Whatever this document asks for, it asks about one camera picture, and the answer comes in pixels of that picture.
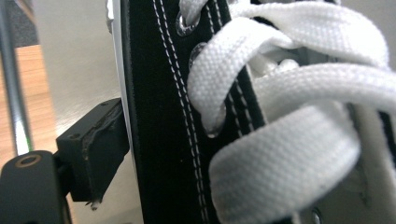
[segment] metal pole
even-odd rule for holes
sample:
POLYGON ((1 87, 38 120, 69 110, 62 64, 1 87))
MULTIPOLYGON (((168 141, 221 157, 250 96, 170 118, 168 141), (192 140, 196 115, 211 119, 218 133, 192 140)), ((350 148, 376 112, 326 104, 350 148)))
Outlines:
POLYGON ((21 92, 6 1, 0 0, 0 51, 15 149, 17 155, 22 155, 33 150, 33 147, 21 92))

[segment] wooden surface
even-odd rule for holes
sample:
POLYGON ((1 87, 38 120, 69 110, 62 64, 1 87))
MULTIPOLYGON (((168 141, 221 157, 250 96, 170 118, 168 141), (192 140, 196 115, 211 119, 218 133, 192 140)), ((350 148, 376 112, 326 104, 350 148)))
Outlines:
MULTIPOLYGON (((40 46, 16 50, 24 101, 28 111, 30 130, 35 150, 56 150, 55 117, 50 98, 50 89, 40 46)), ((7 96, 4 78, 0 69, 0 167, 13 157, 15 150, 10 130, 7 96)))

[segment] shoelace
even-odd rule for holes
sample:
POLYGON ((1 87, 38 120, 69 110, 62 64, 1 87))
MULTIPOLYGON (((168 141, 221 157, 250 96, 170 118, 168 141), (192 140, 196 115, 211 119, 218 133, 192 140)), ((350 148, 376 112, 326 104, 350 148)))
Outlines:
MULTIPOLYGON (((180 1, 187 24, 199 17, 205 2, 180 1)), ((360 140, 345 107, 336 102, 395 115, 396 76, 388 68, 381 33, 347 8, 240 1, 230 12, 233 19, 195 59, 188 94, 204 127, 213 130, 239 71, 262 57, 255 62, 259 77, 251 82, 267 125, 221 149, 209 174, 221 222, 266 223, 303 210, 348 174, 360 155, 360 140), (274 67, 268 57, 274 50, 301 47, 341 63, 299 67, 287 59, 274 67)))

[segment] black plastic piece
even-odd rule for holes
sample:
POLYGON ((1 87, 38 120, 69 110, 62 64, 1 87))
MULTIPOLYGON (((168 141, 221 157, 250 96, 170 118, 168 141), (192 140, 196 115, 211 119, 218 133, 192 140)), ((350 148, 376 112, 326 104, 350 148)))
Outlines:
POLYGON ((29 152, 6 163, 0 179, 0 223, 71 223, 50 152, 29 152))
POLYGON ((72 169, 73 181, 63 178, 63 185, 73 201, 100 203, 129 150, 121 99, 99 104, 56 142, 57 160, 72 169))

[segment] gray surface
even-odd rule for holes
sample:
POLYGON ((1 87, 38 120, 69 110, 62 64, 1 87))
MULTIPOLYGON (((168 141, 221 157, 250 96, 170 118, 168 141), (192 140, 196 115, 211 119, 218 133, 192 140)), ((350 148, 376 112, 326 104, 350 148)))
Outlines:
MULTIPOLYGON (((120 96, 105 1, 38 0, 34 7, 60 134, 97 104, 120 96)), ((98 210, 72 207, 80 224, 142 223, 131 154, 98 210)))

